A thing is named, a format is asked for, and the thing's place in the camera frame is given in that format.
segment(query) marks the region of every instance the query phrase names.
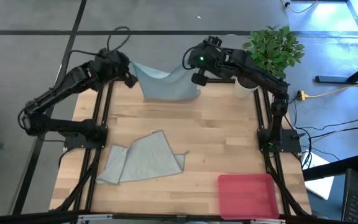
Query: concrete floor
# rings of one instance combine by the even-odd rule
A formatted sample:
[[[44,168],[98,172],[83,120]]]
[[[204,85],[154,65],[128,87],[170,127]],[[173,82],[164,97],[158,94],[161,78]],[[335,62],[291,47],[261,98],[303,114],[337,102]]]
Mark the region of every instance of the concrete floor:
[[[303,9],[308,2],[293,2],[294,9]],[[71,29],[80,0],[0,0],[0,29]],[[354,0],[358,13],[358,1]],[[289,24],[292,30],[355,31],[358,30],[345,3],[319,2],[302,14],[282,8],[279,0],[219,1],[88,1],[80,30],[110,30],[129,26],[134,30],[257,30],[265,26]],[[203,40],[198,35],[132,36],[121,49],[131,60],[170,71],[181,60],[184,51]],[[223,36],[224,45],[239,48],[246,37]],[[95,52],[106,45],[106,36],[78,36],[74,49]],[[111,46],[123,36],[112,37]],[[0,215],[9,213],[12,198],[24,171],[33,138],[16,123],[16,116],[26,101],[53,85],[67,44],[68,36],[0,36]],[[301,37],[306,55],[302,63],[287,70],[290,95],[304,90],[309,95],[335,90],[342,86],[317,84],[316,75],[349,76],[358,70],[358,38]],[[69,68],[91,58],[73,55]],[[70,119],[76,96],[55,107],[53,117]],[[358,118],[358,87],[327,97],[298,103],[297,126],[322,127]],[[48,134],[47,139],[61,139]],[[331,152],[340,159],[358,154],[358,131],[336,134],[313,145]],[[45,143],[25,203],[24,212],[48,209],[57,174],[61,143]],[[335,159],[320,154],[327,161]],[[343,178],[336,177],[327,202],[310,194],[313,210],[338,219],[341,212]]]

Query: yellow cable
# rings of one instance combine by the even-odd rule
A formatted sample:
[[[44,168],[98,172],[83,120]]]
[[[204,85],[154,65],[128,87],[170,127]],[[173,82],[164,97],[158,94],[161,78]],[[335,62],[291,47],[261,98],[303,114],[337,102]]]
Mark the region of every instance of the yellow cable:
[[[291,11],[293,11],[294,13],[302,13],[302,12],[305,12],[306,10],[308,10],[308,9],[310,9],[312,6],[314,6],[314,4],[316,4],[318,2],[318,0],[316,0],[313,4],[311,4],[309,7],[307,7],[306,9],[304,9],[304,10],[302,10],[302,11],[300,11],[300,12],[296,12],[296,11],[294,11],[293,9],[292,9],[292,7],[291,7],[291,5],[288,5],[287,7],[289,8],[289,9],[291,9]]]
[[[340,88],[340,89],[334,90],[334,91],[329,91],[327,93],[322,93],[322,94],[316,95],[316,96],[309,96],[309,95],[305,94],[305,98],[317,98],[317,97],[320,97],[320,96],[325,96],[325,95],[328,95],[328,94],[336,93],[337,91],[345,90],[345,89],[352,88],[352,87],[355,87],[355,86],[358,86],[358,84],[352,85],[352,86],[347,86],[347,87],[344,87],[344,88]]]

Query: red tray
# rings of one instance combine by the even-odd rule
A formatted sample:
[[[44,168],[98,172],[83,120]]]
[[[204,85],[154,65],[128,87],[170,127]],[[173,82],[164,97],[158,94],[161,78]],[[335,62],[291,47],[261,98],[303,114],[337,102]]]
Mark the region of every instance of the red tray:
[[[278,218],[274,182],[268,174],[220,175],[219,208],[225,220]]]

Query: green leaves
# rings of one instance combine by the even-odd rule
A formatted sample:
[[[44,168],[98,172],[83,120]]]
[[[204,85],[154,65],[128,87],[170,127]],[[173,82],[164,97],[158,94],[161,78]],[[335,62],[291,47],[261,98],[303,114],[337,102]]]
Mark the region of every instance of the green leaves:
[[[242,47],[258,67],[278,78],[285,78],[284,70],[288,66],[301,63],[305,47],[299,44],[295,33],[288,26],[277,27],[268,26],[265,30],[251,31],[251,41],[245,42]]]

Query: potted plant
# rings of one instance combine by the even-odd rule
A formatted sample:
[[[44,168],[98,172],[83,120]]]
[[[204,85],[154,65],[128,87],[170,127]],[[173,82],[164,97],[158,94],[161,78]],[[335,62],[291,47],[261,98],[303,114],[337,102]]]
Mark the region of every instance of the potted plant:
[[[288,26],[276,30],[278,26],[268,26],[266,30],[251,31],[250,42],[244,43],[244,50],[251,56],[254,63],[269,74],[284,79],[284,70],[290,65],[301,63],[305,55],[304,46],[299,44],[296,35]],[[238,78],[234,87],[234,94],[245,97],[258,88],[258,85],[246,77]]]

